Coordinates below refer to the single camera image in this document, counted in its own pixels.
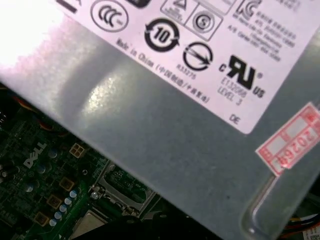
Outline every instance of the chip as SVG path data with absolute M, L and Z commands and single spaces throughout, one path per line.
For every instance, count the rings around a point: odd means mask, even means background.
M 50 218 L 47 217 L 44 213 L 38 212 L 34 218 L 34 222 L 39 224 L 41 227 L 44 227 L 49 223 Z
M 59 197 L 57 197 L 56 195 L 52 194 L 50 195 L 50 197 L 48 198 L 48 200 L 46 201 L 46 203 L 53 207 L 54 209 L 58 209 L 60 207 L 60 205 L 62 204 L 63 200 Z
M 64 176 L 60 181 L 59 186 L 69 192 L 73 189 L 73 187 L 75 186 L 75 183 L 71 181 L 69 178 Z

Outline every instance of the white label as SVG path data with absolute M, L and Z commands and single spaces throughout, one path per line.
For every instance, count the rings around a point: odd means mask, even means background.
M 320 24 L 319 0 L 55 2 L 244 134 L 253 130 Z

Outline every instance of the motherboard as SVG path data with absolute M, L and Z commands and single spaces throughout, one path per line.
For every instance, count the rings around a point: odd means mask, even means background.
M 159 196 L 20 97 L 0 95 L 1 240 L 69 240 Z

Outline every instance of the capacitor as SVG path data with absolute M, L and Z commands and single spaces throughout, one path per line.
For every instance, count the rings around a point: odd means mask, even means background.
M 39 174 L 44 174 L 45 172 L 49 172 L 52 169 L 52 166 L 49 162 L 42 162 L 36 166 L 36 171 Z
M 72 199 L 76 199 L 77 198 L 77 191 L 76 190 L 72 190 L 70 193 L 69 193 L 69 196 L 72 198 Z
M 2 177 L 7 178 L 10 175 L 15 175 L 17 173 L 20 172 L 20 168 L 17 166 L 13 166 L 13 167 L 5 167 L 3 169 L 3 172 L 1 173 Z
M 8 182 L 10 180 L 13 180 L 13 179 L 15 179 L 15 177 L 16 177 L 15 175 L 9 175 L 7 177 L 0 176 L 0 184 L 4 183 L 4 182 Z
M 51 159 L 55 159 L 58 156 L 58 150 L 56 148 L 51 148 L 48 151 L 48 157 Z
M 67 206 L 62 204 L 60 207 L 59 207 L 59 210 L 61 213 L 63 214 L 66 214 L 67 213 Z
M 62 213 L 59 212 L 59 211 L 56 211 L 56 212 L 54 213 L 54 218 L 57 219 L 57 220 L 61 220 L 61 218 L 62 218 Z
M 70 197 L 67 197 L 66 199 L 64 199 L 64 203 L 65 203 L 67 206 L 71 207 L 71 205 L 72 205 L 72 199 L 71 199 Z
M 0 163 L 0 171 L 7 168 L 12 167 L 14 165 L 14 162 L 11 160 L 4 160 Z
M 33 190 L 37 189 L 39 187 L 39 182 L 37 180 L 33 180 L 30 182 L 26 182 L 23 185 L 23 190 L 27 193 L 31 193 Z
M 54 227 L 55 225 L 57 225 L 57 220 L 51 219 L 51 220 L 49 221 L 49 225 L 50 225 L 51 227 Z
M 38 164 L 38 166 L 36 166 L 36 171 L 38 174 L 44 174 L 46 172 L 46 166 L 43 164 Z

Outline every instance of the gray metal surface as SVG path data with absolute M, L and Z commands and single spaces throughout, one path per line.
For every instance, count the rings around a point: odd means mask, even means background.
M 0 29 L 5 85 L 225 240 L 274 239 L 320 171 L 319 146 L 277 180 L 255 154 L 318 99 L 320 35 L 244 135 L 44 0 Z

